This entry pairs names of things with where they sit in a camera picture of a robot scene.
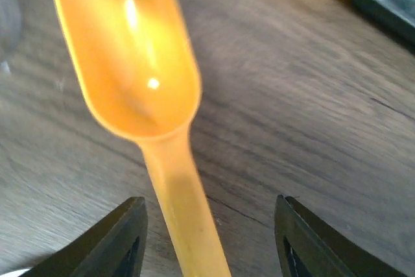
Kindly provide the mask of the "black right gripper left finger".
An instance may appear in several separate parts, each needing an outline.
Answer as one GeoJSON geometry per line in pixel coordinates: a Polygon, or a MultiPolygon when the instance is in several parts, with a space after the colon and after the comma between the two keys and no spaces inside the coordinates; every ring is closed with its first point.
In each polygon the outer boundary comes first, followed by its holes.
{"type": "Polygon", "coordinates": [[[24,276],[139,276],[147,238],[143,197],[130,197],[24,276]]]}

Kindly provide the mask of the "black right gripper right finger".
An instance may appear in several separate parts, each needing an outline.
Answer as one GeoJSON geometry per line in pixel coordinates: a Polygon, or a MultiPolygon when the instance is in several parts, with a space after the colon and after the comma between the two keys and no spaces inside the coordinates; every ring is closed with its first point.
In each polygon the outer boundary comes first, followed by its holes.
{"type": "Polygon", "coordinates": [[[274,231],[283,276],[405,275],[351,242],[294,197],[277,197],[274,231]]]}

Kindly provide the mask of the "orange plastic scoop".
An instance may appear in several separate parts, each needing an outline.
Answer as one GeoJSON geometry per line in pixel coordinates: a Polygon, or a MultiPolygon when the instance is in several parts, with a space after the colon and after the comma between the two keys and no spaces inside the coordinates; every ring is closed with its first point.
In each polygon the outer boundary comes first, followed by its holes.
{"type": "Polygon", "coordinates": [[[54,0],[85,102],[142,153],[184,276],[229,276],[189,133],[202,81],[178,0],[54,0]]]}

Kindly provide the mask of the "clear plastic cup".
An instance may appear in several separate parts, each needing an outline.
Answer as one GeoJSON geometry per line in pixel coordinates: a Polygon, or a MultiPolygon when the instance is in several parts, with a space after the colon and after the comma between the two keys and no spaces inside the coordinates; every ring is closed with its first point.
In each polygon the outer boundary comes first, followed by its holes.
{"type": "Polygon", "coordinates": [[[10,74],[9,58],[18,46],[22,14],[18,0],[1,0],[1,72],[10,74]]]}

